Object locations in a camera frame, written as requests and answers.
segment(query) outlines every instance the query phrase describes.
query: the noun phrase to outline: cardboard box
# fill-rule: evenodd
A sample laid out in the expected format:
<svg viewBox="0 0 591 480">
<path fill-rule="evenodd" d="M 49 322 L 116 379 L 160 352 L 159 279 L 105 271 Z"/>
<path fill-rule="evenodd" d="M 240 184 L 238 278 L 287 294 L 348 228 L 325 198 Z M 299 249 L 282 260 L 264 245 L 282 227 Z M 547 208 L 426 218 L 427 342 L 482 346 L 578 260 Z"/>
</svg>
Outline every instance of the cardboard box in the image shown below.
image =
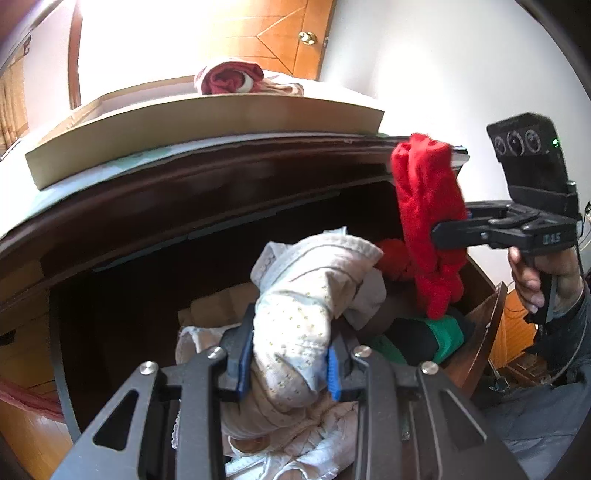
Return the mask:
<svg viewBox="0 0 591 480">
<path fill-rule="evenodd" d="M 108 93 L 73 110 L 26 153 L 43 189 L 109 160 L 203 138 L 260 132 L 378 132 L 384 112 L 349 103 L 270 94 L 183 94 L 192 77 Z M 163 92 L 172 96 L 161 98 Z"/>
</svg>

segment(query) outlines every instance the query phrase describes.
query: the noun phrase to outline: metal screw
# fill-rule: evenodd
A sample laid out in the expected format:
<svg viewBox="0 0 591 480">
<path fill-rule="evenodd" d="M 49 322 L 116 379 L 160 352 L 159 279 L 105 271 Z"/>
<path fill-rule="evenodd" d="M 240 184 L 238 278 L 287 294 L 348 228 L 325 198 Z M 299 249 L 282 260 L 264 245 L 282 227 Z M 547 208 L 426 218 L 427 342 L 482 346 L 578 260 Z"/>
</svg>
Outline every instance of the metal screw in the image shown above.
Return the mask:
<svg viewBox="0 0 591 480">
<path fill-rule="evenodd" d="M 371 348 L 367 345 L 359 345 L 353 349 L 353 355 L 357 358 L 367 358 L 371 355 Z"/>
<path fill-rule="evenodd" d="M 210 360 L 213 360 L 216 358 L 221 358 L 225 354 L 226 354 L 226 352 L 224 352 L 222 347 L 214 346 L 209 349 L 209 353 L 207 354 L 207 358 L 209 358 Z"/>
<path fill-rule="evenodd" d="M 139 373 L 142 375 L 153 374 L 158 369 L 156 362 L 144 362 L 139 366 Z"/>
<path fill-rule="evenodd" d="M 439 372 L 439 365 L 435 362 L 423 362 L 421 364 L 421 370 L 426 375 L 435 375 Z"/>
</svg>

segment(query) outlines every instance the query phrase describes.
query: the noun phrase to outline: red sock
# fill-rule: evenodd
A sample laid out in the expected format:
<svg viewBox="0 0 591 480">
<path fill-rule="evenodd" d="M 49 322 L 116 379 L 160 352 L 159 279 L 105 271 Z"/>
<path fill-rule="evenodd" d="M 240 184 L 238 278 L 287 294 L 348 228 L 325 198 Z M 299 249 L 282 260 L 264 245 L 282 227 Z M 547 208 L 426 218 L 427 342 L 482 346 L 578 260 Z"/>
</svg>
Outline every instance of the red sock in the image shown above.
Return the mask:
<svg viewBox="0 0 591 480">
<path fill-rule="evenodd" d="M 380 270 L 384 277 L 392 281 L 408 281 L 414 278 L 416 269 L 402 240 L 387 238 L 376 245 L 382 249 L 384 256 L 379 259 L 375 268 Z"/>
</svg>

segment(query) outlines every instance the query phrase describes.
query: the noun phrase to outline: white patterned cloth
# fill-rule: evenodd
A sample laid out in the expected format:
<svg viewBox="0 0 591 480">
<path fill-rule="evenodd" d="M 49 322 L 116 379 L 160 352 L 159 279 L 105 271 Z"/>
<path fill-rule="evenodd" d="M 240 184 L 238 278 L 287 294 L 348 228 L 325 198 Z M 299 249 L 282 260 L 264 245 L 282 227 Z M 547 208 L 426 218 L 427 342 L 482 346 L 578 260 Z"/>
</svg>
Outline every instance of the white patterned cloth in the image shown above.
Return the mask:
<svg viewBox="0 0 591 480">
<path fill-rule="evenodd" d="M 221 405 L 226 454 L 234 457 L 229 478 L 331 479 L 353 462 L 356 405 L 335 404 L 325 390 L 330 322 L 361 292 L 381 255 L 346 229 L 265 246 L 251 272 L 261 292 L 251 390 L 240 404 Z M 370 313 L 375 303 L 359 305 Z M 177 362 L 217 344 L 227 328 L 184 328 Z"/>
</svg>

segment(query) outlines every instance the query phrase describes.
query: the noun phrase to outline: door knob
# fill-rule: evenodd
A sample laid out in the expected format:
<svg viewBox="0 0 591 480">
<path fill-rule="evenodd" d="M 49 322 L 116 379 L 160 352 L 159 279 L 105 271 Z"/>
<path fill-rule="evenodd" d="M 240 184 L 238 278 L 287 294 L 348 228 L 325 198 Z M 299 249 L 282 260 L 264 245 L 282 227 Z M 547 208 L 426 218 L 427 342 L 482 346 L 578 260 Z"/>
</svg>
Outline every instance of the door knob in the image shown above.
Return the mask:
<svg viewBox="0 0 591 480">
<path fill-rule="evenodd" d="M 298 36 L 304 45 L 314 45 L 318 41 L 318 38 L 312 32 L 300 32 Z"/>
</svg>

